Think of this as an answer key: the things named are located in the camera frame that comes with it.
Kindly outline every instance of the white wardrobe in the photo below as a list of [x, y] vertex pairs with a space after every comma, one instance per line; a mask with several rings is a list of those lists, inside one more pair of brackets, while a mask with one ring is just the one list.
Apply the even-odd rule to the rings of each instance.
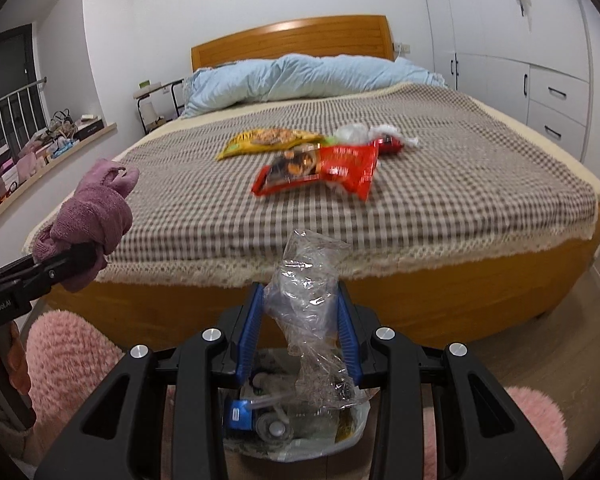
[[542, 133], [580, 160], [589, 49], [578, 0], [427, 0], [434, 68], [447, 84]]

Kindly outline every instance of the wooden bed frame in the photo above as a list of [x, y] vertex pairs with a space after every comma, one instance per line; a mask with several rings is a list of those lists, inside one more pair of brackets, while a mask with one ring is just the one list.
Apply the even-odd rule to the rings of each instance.
[[[289, 52], [312, 56], [368, 55], [393, 59], [384, 16], [328, 16], [254, 28], [196, 46], [194, 69]], [[569, 240], [540, 253], [366, 278], [347, 283], [352, 299], [373, 307], [381, 321], [415, 342], [434, 347], [500, 332], [555, 308], [590, 266], [600, 244], [600, 204], [591, 240]], [[175, 346], [242, 302], [246, 288], [199, 288], [92, 283], [78, 294], [56, 287], [52, 308], [71, 310], [123, 347]], [[267, 319], [260, 344], [284, 346]]]

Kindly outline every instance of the human hand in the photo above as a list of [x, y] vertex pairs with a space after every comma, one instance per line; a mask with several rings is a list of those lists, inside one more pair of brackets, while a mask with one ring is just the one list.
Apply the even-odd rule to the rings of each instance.
[[5, 366], [9, 372], [11, 386], [19, 394], [26, 395], [31, 389], [31, 378], [29, 377], [29, 366], [24, 353], [24, 346], [20, 341], [20, 332], [15, 322], [11, 322], [11, 350], [7, 356]]

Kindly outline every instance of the plastic wrapper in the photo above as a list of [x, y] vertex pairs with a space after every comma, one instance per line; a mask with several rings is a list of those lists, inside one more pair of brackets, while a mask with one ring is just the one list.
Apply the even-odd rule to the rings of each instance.
[[321, 134], [289, 128], [258, 128], [248, 130], [231, 139], [222, 152], [216, 155], [216, 160], [245, 153], [276, 152], [288, 150], [300, 144], [320, 142]]
[[297, 462], [341, 452], [362, 437], [369, 402], [338, 410], [298, 399], [294, 383], [300, 358], [282, 348], [258, 350], [253, 367], [239, 394], [221, 392], [225, 449]]
[[296, 396], [314, 406], [354, 406], [373, 394], [354, 386], [336, 346], [336, 267], [348, 252], [343, 242], [294, 231], [265, 288], [265, 312], [284, 332], [289, 354], [300, 357]]
[[366, 200], [377, 162], [377, 146], [289, 150], [260, 170], [251, 192], [263, 196], [323, 181], [338, 184], [348, 193]]
[[325, 145], [336, 144], [348, 146], [362, 146], [364, 144], [378, 145], [379, 153], [397, 153], [403, 146], [417, 148], [420, 140], [418, 137], [407, 137], [392, 124], [380, 124], [368, 127], [365, 124], [345, 124], [339, 127], [331, 137], [325, 139]]

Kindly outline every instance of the purple towel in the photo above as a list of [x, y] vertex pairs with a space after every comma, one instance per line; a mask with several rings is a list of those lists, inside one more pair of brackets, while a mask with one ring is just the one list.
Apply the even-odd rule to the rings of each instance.
[[76, 187], [54, 223], [40, 232], [34, 242], [33, 257], [46, 260], [73, 244], [95, 242], [98, 259], [92, 269], [62, 282], [69, 292], [89, 285], [107, 266], [111, 254], [131, 228], [133, 215], [125, 198], [138, 183], [140, 171], [101, 158]]

